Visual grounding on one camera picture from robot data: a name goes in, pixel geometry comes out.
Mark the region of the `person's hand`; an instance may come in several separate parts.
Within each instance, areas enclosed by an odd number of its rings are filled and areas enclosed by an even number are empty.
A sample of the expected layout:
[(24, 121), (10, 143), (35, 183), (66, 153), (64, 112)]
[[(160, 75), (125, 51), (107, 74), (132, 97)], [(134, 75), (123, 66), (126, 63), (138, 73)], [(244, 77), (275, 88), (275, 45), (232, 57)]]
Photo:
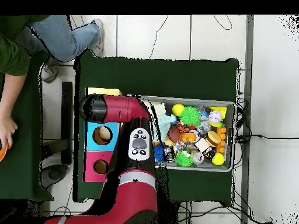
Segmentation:
[(0, 121), (0, 139), (1, 149), (11, 148), (13, 144), (12, 136), (18, 126), (11, 117), (1, 117)]

